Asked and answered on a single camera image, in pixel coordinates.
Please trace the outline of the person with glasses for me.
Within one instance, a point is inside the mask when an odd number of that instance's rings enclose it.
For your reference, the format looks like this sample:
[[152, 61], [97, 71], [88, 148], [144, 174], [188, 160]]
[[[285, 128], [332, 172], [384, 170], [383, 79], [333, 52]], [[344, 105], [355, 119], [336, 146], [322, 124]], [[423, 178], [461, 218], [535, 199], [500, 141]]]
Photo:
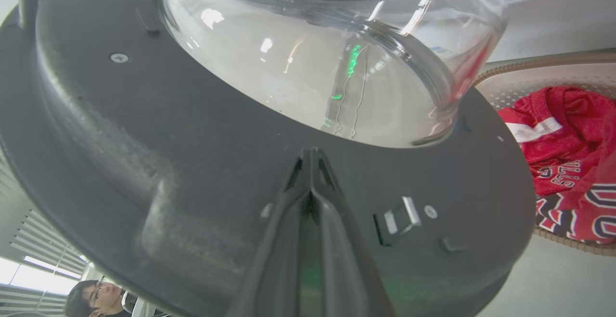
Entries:
[[84, 280], [66, 296], [66, 317], [132, 317], [122, 306], [125, 291], [101, 280]]

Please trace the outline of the beige woven laundry basket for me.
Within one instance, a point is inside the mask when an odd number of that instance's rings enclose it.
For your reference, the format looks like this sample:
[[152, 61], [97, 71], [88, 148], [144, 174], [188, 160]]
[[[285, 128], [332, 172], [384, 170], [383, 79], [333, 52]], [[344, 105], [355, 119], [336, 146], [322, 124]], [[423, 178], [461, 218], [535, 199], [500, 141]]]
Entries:
[[[616, 100], [616, 52], [581, 53], [511, 63], [490, 69], [475, 81], [475, 88], [499, 112], [539, 89], [570, 85]], [[548, 240], [595, 255], [616, 258], [616, 244], [588, 244], [540, 229]]]

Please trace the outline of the red printed garment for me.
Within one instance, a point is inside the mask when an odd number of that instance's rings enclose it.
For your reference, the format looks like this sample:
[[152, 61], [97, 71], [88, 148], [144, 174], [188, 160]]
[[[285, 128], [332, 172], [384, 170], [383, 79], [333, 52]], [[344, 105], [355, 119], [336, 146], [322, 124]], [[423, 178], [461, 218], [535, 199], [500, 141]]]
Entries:
[[588, 244], [616, 244], [616, 100], [570, 85], [499, 110], [533, 177], [536, 225]]

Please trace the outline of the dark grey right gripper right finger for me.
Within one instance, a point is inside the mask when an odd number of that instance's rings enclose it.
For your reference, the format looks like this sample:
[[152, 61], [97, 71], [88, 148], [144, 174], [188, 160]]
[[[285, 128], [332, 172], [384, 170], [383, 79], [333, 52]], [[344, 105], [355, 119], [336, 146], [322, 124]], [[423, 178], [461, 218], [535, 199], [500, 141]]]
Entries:
[[323, 317], [396, 317], [325, 152], [310, 150], [310, 195], [321, 230]]

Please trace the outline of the white window blinds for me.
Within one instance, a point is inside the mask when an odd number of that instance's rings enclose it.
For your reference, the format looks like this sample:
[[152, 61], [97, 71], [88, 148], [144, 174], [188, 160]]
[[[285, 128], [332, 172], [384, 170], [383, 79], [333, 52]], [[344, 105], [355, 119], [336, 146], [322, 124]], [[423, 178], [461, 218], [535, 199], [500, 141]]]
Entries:
[[40, 214], [0, 154], [0, 317], [64, 317], [66, 295], [87, 271], [84, 256]]

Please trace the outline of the dark grey washing machine door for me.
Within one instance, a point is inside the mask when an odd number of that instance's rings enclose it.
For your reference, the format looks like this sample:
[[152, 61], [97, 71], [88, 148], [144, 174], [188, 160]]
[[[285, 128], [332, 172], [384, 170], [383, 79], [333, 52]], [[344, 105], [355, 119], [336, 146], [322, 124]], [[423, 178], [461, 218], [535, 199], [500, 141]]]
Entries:
[[[475, 317], [535, 221], [521, 149], [472, 85], [506, 8], [17, 0], [0, 25], [0, 144], [46, 219], [172, 317], [227, 317], [269, 204], [319, 148], [396, 317]], [[299, 317], [323, 317], [310, 194], [300, 260]]]

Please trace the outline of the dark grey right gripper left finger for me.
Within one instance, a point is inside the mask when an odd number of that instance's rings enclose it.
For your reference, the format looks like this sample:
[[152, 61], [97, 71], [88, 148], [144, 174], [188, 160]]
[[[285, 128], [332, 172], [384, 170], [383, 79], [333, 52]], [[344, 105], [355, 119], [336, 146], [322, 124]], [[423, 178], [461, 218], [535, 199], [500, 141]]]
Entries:
[[283, 179], [256, 255], [227, 317], [299, 317], [302, 207], [309, 199], [309, 150]]

